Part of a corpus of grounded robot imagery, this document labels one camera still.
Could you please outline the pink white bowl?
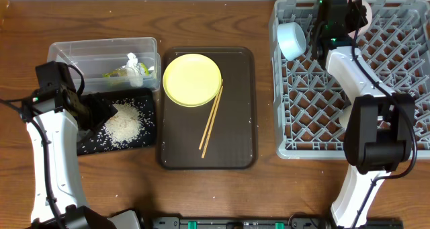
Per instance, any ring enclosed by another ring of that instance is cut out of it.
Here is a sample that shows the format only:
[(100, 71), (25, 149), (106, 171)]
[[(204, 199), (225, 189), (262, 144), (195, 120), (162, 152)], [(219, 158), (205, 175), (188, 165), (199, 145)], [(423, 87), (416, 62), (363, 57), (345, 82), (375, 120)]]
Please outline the pink white bowl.
[[(372, 22), (372, 17), (373, 17), (373, 13), (372, 13), (372, 8), (370, 7), (370, 4), (367, 2), (367, 1), (362, 1), (362, 3), (367, 7), (367, 15), (368, 15), (368, 24), (366, 25), (366, 26), (364, 26), (364, 27), (362, 27), (362, 28), (357, 28), (357, 30), (358, 30), (358, 33), (357, 33), (357, 35), (359, 36), (360, 34), (363, 34), (364, 32), (366, 32), (367, 30), (368, 30), (368, 28), (370, 27), (370, 24), (371, 24), (371, 22)], [(346, 27), (347, 27), (347, 15), (346, 15), (346, 18), (345, 18), (345, 23), (346, 23)], [(354, 38), (354, 35), (355, 35), (355, 33), (356, 33), (356, 31), (355, 32), (351, 32), (351, 33), (349, 33), (348, 32), (348, 35), (351, 37), (351, 38)]]

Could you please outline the yellow snack wrapper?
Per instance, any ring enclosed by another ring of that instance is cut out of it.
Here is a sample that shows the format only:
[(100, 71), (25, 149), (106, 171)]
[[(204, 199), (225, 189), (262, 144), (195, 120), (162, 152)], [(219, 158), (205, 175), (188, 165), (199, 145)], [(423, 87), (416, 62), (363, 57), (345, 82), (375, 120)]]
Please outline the yellow snack wrapper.
[[(143, 63), (141, 63), (141, 62), (139, 62), (139, 64), (140, 64), (140, 65), (141, 65), (141, 67), (142, 67), (142, 75), (143, 75), (143, 76), (148, 76), (148, 75), (150, 75), (150, 74), (153, 72), (153, 70), (154, 70), (154, 67), (153, 67), (153, 66), (151, 66), (150, 68), (148, 68), (145, 64), (143, 64)], [(111, 77), (127, 77), (127, 73), (126, 73), (126, 65), (124, 65), (124, 66), (122, 66), (122, 67), (120, 67), (120, 68), (117, 68), (117, 69), (113, 70), (113, 71), (112, 71), (112, 72), (110, 72), (110, 73), (102, 74), (102, 77), (103, 77), (103, 78), (111, 78)]]

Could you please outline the white tissue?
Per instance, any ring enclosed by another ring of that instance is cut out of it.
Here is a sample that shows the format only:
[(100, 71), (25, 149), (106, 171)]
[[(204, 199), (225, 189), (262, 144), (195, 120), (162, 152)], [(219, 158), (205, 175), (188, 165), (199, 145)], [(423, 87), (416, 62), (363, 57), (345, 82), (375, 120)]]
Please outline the white tissue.
[(134, 53), (127, 54), (126, 73), (132, 87), (143, 86), (142, 67)]

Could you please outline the light blue bowl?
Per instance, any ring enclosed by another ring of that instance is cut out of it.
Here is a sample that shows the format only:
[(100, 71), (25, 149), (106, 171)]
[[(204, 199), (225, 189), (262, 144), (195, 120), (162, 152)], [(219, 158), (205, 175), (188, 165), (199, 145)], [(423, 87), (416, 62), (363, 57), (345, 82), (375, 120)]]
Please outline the light blue bowl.
[(306, 51), (306, 38), (296, 22), (280, 24), (277, 27), (279, 48), (287, 61), (293, 61)]

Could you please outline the yellow plate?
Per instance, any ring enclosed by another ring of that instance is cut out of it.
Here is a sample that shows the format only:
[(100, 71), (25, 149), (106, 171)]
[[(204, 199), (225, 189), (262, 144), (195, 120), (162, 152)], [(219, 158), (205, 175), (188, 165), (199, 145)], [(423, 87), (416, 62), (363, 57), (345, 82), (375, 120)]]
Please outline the yellow plate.
[(202, 54), (184, 54), (174, 58), (163, 74), (165, 94), (184, 107), (197, 107), (211, 101), (221, 84), (218, 65)]

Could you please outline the wooden chopstick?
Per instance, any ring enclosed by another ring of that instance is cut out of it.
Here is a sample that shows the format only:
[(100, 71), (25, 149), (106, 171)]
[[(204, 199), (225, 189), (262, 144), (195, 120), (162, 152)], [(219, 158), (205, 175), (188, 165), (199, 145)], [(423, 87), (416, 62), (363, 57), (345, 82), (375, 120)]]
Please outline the wooden chopstick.
[(223, 88), (223, 81), (224, 80), (222, 80), (221, 81), (221, 88), (220, 88), (220, 90), (218, 91), (218, 93), (217, 93), (217, 95), (215, 96), (215, 98), (214, 98), (214, 102), (213, 102), (213, 104), (212, 104), (212, 108), (211, 108), (211, 111), (210, 111), (210, 115), (209, 115), (209, 117), (208, 117), (208, 121), (207, 121), (207, 123), (206, 123), (206, 127), (205, 127), (205, 129), (204, 129), (204, 133), (203, 133), (203, 136), (202, 136), (202, 139), (201, 139), (201, 142), (200, 142), (200, 145), (199, 145), (199, 150), (201, 150), (203, 147), (204, 147), (204, 141), (205, 141), (205, 139), (206, 139), (206, 137), (207, 137), (207, 135), (208, 135), (208, 129), (209, 129), (209, 126), (210, 126), (210, 124), (212, 123), (212, 118), (213, 118), (213, 116), (214, 116), (214, 111), (215, 111), (215, 108), (216, 108), (216, 106), (217, 106), (217, 104), (218, 104), (218, 98), (221, 96), (221, 93), (222, 93), (222, 88)]
[(221, 96), (218, 98), (218, 104), (217, 104), (217, 106), (216, 106), (216, 108), (215, 108), (215, 111), (214, 111), (214, 116), (213, 116), (213, 118), (212, 118), (212, 123), (211, 123), (211, 124), (210, 124), (210, 126), (209, 126), (209, 129), (208, 129), (208, 135), (207, 135), (207, 137), (206, 137), (206, 139), (205, 139), (205, 141), (204, 141), (204, 147), (202, 148), (202, 155), (201, 155), (201, 158), (205, 158), (205, 156), (206, 156), (206, 151), (207, 151), (207, 149), (208, 149), (208, 145), (209, 145), (210, 137), (211, 137), (211, 135), (212, 135), (212, 129), (213, 129), (213, 127), (214, 127), (214, 122), (215, 122), (215, 119), (216, 119), (216, 115), (217, 115), (217, 111), (218, 111), (218, 107), (219, 107), (219, 103), (220, 103), (220, 99), (221, 99), (221, 97), (222, 97), (222, 93), (221, 93)]

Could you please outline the white cup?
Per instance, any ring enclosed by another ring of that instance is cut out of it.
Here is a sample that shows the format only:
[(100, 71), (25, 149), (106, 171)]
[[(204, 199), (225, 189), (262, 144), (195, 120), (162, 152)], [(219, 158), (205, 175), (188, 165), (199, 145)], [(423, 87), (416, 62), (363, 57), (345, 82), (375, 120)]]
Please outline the white cup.
[(343, 128), (347, 128), (352, 107), (352, 105), (348, 105), (346, 108), (343, 109), (342, 114), (339, 116), (339, 123)]

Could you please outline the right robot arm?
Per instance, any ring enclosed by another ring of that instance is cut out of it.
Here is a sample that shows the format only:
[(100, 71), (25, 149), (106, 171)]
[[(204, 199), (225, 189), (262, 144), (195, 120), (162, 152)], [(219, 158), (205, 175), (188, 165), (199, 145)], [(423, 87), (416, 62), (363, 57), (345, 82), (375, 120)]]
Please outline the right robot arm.
[(312, 57), (351, 102), (339, 120), (347, 174), (319, 228), (367, 228), (368, 210), (383, 182), (408, 175), (417, 160), (415, 100), (386, 86), (356, 46), (370, 19), (362, 0), (318, 0)]

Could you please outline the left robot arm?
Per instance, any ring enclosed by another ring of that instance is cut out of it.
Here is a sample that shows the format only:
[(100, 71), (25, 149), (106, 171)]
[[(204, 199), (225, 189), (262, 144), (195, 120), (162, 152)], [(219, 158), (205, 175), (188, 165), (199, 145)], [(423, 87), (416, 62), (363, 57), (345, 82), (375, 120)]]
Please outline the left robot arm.
[(87, 203), (79, 164), (77, 138), (81, 128), (100, 127), (116, 112), (99, 93), (79, 97), (67, 88), (37, 89), (21, 103), (30, 135), (36, 192), (30, 221), (32, 228), (84, 228), (113, 226)]

